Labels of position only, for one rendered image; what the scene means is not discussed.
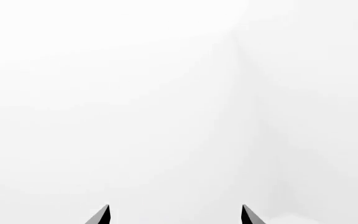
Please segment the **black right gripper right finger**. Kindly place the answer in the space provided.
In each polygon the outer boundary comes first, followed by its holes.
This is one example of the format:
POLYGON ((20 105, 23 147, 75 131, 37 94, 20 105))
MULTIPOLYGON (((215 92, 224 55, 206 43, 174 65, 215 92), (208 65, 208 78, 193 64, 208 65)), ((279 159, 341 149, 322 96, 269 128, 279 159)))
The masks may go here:
POLYGON ((242 205, 241 221, 242 224, 266 224, 247 205, 242 205))

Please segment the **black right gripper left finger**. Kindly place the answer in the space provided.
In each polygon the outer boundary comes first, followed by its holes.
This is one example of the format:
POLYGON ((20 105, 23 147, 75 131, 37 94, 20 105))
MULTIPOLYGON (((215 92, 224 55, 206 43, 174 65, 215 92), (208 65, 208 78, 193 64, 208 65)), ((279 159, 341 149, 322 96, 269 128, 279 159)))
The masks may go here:
POLYGON ((111 212, 109 205, 103 206, 85 224, 110 224, 111 212))

